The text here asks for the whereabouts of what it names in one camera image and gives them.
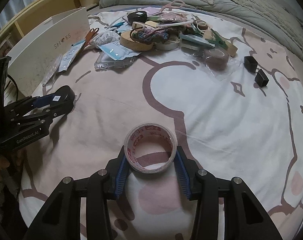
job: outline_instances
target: roll of tape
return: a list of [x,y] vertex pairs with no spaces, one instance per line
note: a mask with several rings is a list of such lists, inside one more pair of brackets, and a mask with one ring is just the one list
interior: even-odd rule
[[173,50],[179,46],[180,39],[176,35],[171,35],[169,40],[165,43],[158,42],[155,43],[155,47],[158,50]]
[[213,70],[224,70],[229,59],[229,54],[222,48],[204,50],[207,66]]
[[[161,167],[155,169],[144,168],[138,163],[135,156],[136,147],[139,144],[139,141],[148,136],[156,136],[163,138],[168,143],[171,149],[171,155],[168,161]],[[128,133],[124,142],[124,150],[126,159],[129,162],[130,166],[133,167],[133,169],[142,173],[158,173],[167,169],[168,166],[173,162],[177,150],[177,140],[174,134],[167,128],[156,123],[144,123],[135,127]]]

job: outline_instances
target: crocheted item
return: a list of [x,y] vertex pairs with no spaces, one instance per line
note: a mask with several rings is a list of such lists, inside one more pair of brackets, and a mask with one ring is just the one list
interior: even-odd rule
[[165,43],[168,41],[171,34],[178,34],[178,28],[149,28],[149,27],[139,27],[133,29],[130,32],[130,38],[133,41],[138,41],[145,44],[152,44],[153,42]]

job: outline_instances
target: clear phone case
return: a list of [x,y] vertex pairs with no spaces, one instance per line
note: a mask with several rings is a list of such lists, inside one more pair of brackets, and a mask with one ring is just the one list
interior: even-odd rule
[[101,52],[94,66],[96,70],[104,70],[111,68],[125,68],[133,64],[136,57],[127,57],[123,60],[113,60],[106,53]]

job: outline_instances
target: blue packet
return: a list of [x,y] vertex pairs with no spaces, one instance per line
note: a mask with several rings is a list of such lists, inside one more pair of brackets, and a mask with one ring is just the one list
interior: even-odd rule
[[98,46],[104,53],[106,53],[113,60],[122,60],[127,57],[137,56],[141,51],[134,51],[121,45],[119,41]]

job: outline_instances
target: black rubber stopper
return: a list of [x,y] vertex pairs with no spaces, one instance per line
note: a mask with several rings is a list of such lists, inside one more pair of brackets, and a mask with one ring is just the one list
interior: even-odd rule
[[256,73],[258,62],[252,56],[244,57],[244,66],[249,72]]
[[133,24],[133,22],[140,22],[140,23],[145,23],[147,21],[147,12],[145,11],[137,11],[128,14],[127,19],[130,25]]
[[267,86],[269,79],[267,78],[265,72],[260,69],[255,77],[255,81],[260,87]]

